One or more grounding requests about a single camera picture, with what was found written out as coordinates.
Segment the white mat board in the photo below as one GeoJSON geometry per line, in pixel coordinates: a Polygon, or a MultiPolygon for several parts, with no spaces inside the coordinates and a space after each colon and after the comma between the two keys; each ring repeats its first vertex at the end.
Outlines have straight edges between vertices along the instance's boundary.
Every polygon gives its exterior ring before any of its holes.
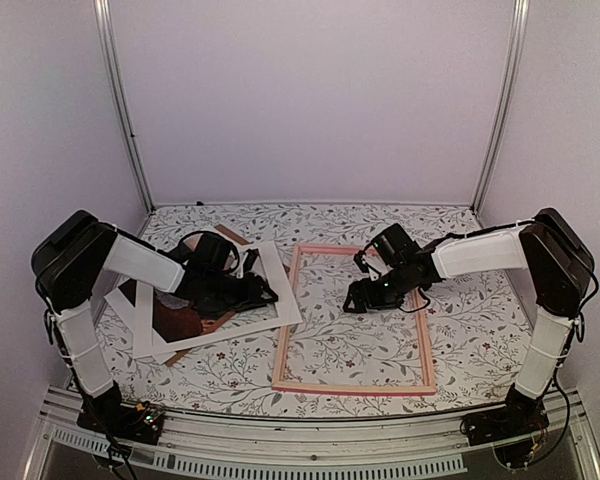
{"type": "Polygon", "coordinates": [[[164,363],[177,351],[301,323],[296,297],[275,243],[269,241],[248,244],[239,246],[238,251],[245,253],[249,248],[256,249],[260,254],[256,261],[256,272],[264,274],[264,279],[279,297],[273,306],[236,313],[211,333],[173,342],[164,340],[155,328],[149,332],[149,313],[145,313],[143,308],[136,309],[134,326],[129,327],[133,332],[133,357],[151,356],[159,363],[164,363]]]}

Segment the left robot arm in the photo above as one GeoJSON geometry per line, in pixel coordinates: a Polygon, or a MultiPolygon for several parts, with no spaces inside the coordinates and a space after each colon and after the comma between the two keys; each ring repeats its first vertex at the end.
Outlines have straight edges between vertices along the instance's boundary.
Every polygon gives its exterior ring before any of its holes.
{"type": "Polygon", "coordinates": [[[273,304],[278,294],[252,266],[259,253],[240,253],[216,232],[193,231],[171,251],[78,210],[31,257],[35,290],[46,305],[45,327],[83,398],[86,415],[108,434],[145,424],[144,406],[122,404],[104,361],[91,312],[94,285],[103,271],[149,284],[167,299],[181,300],[203,318],[217,319],[273,304]]]}

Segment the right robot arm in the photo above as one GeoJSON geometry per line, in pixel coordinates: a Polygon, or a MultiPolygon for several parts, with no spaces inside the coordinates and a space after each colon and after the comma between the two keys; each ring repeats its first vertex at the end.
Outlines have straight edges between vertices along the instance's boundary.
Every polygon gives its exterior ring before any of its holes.
{"type": "Polygon", "coordinates": [[[413,290],[464,274],[526,269],[535,288],[537,314],[529,349],[502,408],[462,420],[474,443],[517,436],[546,424],[542,400],[557,382],[573,340],[583,333],[583,306],[597,293],[592,254],[560,213],[544,208],[534,217],[466,234],[449,233],[420,246],[399,224],[369,242],[384,262],[381,272],[359,250],[354,261],[364,278],[350,284],[347,313],[399,309],[413,290]]]}

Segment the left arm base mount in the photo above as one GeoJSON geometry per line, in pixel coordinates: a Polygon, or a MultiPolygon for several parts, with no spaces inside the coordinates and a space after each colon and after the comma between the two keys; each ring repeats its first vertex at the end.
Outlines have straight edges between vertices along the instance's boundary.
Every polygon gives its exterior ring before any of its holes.
{"type": "Polygon", "coordinates": [[[113,402],[83,402],[77,425],[116,439],[157,445],[164,425],[164,409],[148,401],[126,406],[113,402]]]}

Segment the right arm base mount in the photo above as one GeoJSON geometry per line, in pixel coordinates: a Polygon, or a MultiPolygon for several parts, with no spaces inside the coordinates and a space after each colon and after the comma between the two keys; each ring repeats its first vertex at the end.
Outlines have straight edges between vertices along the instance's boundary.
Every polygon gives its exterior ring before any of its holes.
{"type": "Polygon", "coordinates": [[[515,409],[499,407],[463,416],[460,432],[468,438],[471,446],[476,446],[530,434],[548,426],[549,419],[543,407],[538,407],[530,416],[515,409]]]}

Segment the pink wooden picture frame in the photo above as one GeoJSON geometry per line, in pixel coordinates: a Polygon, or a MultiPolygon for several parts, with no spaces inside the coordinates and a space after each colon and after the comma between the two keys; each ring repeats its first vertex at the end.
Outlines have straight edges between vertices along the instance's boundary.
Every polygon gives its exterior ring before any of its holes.
{"type": "MultiPolygon", "coordinates": [[[[328,245],[328,244],[296,244],[293,251],[289,272],[289,282],[292,290],[296,289],[298,276],[301,270],[301,257],[303,254],[320,255],[351,255],[353,256],[360,246],[328,245]]],[[[424,300],[416,293],[411,294],[411,299],[421,310],[414,313],[418,335],[419,358],[422,370],[422,384],[417,386],[363,386],[363,385],[331,385],[292,382],[284,379],[287,366],[287,348],[291,335],[290,326],[279,329],[278,347],[272,372],[271,387],[279,392],[304,393],[332,396],[430,396],[436,393],[437,384],[433,364],[432,344],[429,335],[428,321],[425,312],[424,300]]]]}

